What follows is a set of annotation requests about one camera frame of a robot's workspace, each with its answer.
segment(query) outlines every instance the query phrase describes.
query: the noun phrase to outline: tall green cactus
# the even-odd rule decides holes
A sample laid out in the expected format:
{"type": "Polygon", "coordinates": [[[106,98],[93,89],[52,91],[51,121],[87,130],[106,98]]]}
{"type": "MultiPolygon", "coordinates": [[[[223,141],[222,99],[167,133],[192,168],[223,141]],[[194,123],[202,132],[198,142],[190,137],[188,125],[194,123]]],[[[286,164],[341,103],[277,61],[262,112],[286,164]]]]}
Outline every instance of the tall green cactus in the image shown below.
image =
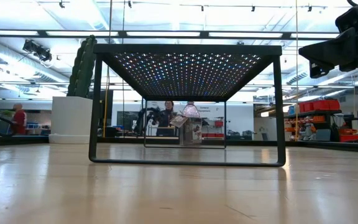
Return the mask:
{"type": "Polygon", "coordinates": [[[91,85],[94,61],[93,47],[98,41],[94,35],[82,41],[74,61],[73,72],[70,77],[67,96],[79,96],[86,98],[91,85]]]}

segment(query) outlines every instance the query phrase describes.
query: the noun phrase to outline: white planter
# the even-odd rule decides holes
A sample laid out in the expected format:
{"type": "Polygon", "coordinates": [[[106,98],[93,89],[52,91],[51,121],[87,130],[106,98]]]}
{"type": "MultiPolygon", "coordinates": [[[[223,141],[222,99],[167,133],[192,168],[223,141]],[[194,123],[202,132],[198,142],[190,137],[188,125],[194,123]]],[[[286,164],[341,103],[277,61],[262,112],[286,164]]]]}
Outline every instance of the white planter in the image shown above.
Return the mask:
{"type": "Polygon", "coordinates": [[[89,144],[92,100],[77,96],[54,96],[49,143],[89,144]]]}

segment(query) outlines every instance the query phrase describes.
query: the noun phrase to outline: red shirt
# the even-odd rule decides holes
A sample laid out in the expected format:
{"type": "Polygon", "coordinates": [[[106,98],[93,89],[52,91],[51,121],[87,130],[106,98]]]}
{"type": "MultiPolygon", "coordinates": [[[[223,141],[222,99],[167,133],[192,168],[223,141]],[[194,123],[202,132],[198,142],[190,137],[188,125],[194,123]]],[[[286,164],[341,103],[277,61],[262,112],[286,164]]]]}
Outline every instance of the red shirt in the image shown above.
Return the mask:
{"type": "Polygon", "coordinates": [[[25,134],[25,126],[27,125],[27,115],[24,110],[16,111],[13,116],[13,121],[16,122],[13,126],[13,130],[16,131],[16,134],[25,134]]]}

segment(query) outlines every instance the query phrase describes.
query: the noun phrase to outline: person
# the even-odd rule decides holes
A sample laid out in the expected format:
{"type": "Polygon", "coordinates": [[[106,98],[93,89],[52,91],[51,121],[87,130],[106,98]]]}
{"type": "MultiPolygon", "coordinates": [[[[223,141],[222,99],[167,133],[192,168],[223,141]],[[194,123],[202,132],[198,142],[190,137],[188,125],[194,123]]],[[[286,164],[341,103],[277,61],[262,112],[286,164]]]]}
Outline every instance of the person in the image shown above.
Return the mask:
{"type": "Polygon", "coordinates": [[[23,110],[23,105],[21,103],[16,103],[13,105],[15,114],[13,115],[13,127],[12,129],[16,134],[25,134],[25,127],[27,126],[27,115],[23,110]]]}
{"type": "Polygon", "coordinates": [[[164,129],[166,127],[172,126],[170,121],[175,117],[175,113],[173,112],[173,101],[165,102],[165,110],[161,111],[162,117],[160,123],[157,128],[157,136],[164,137],[174,137],[175,130],[174,129],[164,129]]]}

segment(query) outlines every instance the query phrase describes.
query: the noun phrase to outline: ceiling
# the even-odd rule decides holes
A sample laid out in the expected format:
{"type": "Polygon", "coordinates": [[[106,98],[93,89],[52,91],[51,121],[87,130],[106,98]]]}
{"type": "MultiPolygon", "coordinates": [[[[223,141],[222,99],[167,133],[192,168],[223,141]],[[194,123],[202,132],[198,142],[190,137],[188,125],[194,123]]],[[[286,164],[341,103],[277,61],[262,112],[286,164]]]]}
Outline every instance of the ceiling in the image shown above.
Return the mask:
{"type": "MultiPolygon", "coordinates": [[[[140,0],[112,2],[110,0],[0,0],[0,30],[181,30],[181,31],[254,31],[254,32],[337,32],[335,18],[350,6],[346,0],[298,0],[298,20],[295,0],[140,0]]],[[[37,57],[22,50],[26,37],[0,35],[0,90],[28,93],[29,98],[51,98],[65,95],[76,51],[83,38],[30,38],[50,49],[51,62],[40,63],[37,57]],[[23,85],[1,82],[26,82],[23,85]]],[[[343,73],[337,69],[325,77],[311,79],[308,61],[297,55],[305,45],[322,40],[249,40],[249,39],[141,39],[112,37],[116,44],[246,44],[281,45],[282,81],[287,101],[305,96],[324,96],[337,88],[316,88],[318,85],[349,86],[358,84],[358,71],[343,73]],[[296,85],[298,77],[301,87],[296,85]]],[[[98,39],[108,43],[107,38],[98,39]]],[[[269,66],[250,85],[273,85],[273,68],[269,66]]],[[[102,82],[106,82],[107,66],[103,67],[102,82]]],[[[110,82],[122,80],[110,70],[110,82]]],[[[113,86],[120,90],[122,85],[113,86]]],[[[124,87],[126,93],[131,89],[124,87]]],[[[274,95],[272,87],[249,86],[242,91],[267,101],[274,95]]]]}

